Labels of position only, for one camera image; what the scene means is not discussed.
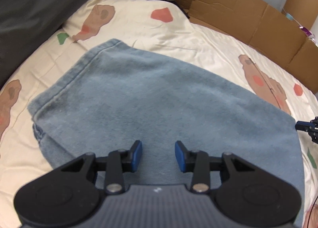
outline mattress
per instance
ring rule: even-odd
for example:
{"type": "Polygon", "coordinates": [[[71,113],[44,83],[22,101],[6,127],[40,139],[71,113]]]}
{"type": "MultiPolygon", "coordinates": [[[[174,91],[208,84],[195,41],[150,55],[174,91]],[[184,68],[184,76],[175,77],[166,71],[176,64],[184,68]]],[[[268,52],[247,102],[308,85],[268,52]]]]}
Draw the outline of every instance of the mattress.
{"type": "MultiPolygon", "coordinates": [[[[28,103],[86,51],[112,38],[216,73],[295,120],[318,116],[316,97],[292,75],[235,38],[190,23],[175,5],[157,0],[89,0],[20,66],[0,94],[1,228],[20,225],[12,203],[17,190],[51,170],[34,138],[28,103]]],[[[299,140],[306,216],[318,187],[318,148],[306,133],[299,132],[299,140]]]]}

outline green printed shape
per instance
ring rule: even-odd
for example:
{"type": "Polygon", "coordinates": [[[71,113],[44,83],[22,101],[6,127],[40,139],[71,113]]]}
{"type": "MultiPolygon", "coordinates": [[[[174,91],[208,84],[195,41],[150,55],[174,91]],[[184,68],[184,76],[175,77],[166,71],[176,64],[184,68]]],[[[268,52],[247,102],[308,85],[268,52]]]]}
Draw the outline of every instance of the green printed shape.
{"type": "Polygon", "coordinates": [[[313,166],[313,168],[314,168],[314,169],[317,169],[317,164],[316,164],[316,162],[315,162],[313,156],[311,155],[309,148],[308,148],[308,151],[307,151],[307,156],[308,156],[308,158],[309,158],[309,160],[310,160],[311,165],[313,166]]]}
{"type": "Polygon", "coordinates": [[[58,34],[58,42],[60,45],[63,45],[65,40],[69,37],[69,35],[65,32],[61,32],[58,34]]]}

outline metal bolt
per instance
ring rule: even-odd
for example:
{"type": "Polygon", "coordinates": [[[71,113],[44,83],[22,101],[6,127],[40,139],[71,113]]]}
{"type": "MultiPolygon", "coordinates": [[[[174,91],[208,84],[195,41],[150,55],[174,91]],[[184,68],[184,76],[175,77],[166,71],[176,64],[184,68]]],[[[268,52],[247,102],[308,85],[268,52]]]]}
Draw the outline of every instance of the metal bolt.
{"type": "Polygon", "coordinates": [[[118,149],[117,151],[118,151],[119,153],[126,153],[127,150],[126,150],[126,149],[118,149]]]}
{"type": "Polygon", "coordinates": [[[116,193],[122,190],[122,186],[117,183],[107,185],[106,189],[111,193],[116,193]]]}
{"type": "Polygon", "coordinates": [[[195,192],[199,192],[199,193],[206,192],[210,189],[209,186],[207,184],[204,184],[204,183],[194,184],[192,188],[195,192]]]}

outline white patterned sheet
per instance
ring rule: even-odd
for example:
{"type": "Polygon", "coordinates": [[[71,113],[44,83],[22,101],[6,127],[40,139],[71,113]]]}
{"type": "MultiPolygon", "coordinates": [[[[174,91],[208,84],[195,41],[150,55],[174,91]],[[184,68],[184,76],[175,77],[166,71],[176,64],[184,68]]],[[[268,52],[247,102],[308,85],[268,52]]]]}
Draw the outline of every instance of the white patterned sheet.
{"type": "MultiPolygon", "coordinates": [[[[297,79],[233,37],[191,24],[175,5],[89,0],[20,66],[0,94],[1,228],[20,225],[13,208],[16,191],[51,170],[33,136],[28,102],[54,84],[86,51],[112,38],[216,73],[296,120],[310,121],[318,116],[316,97],[297,79]]],[[[307,211],[318,187],[318,146],[303,132],[299,138],[307,211]]]]}

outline bed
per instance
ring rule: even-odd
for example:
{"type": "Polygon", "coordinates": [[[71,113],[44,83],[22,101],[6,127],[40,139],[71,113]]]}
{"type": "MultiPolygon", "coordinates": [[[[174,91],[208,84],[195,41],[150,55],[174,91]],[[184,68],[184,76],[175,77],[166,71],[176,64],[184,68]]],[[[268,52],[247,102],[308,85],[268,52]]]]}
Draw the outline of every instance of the bed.
{"type": "MultiPolygon", "coordinates": [[[[52,86],[85,52],[113,38],[220,75],[295,120],[309,121],[318,115],[316,97],[291,74],[235,38],[191,23],[174,4],[88,0],[23,62],[0,94],[1,228],[20,225],[13,207],[17,190],[51,170],[34,137],[28,103],[52,86]]],[[[305,223],[318,187],[318,148],[306,133],[299,132],[299,141],[305,171],[305,223]]]]}

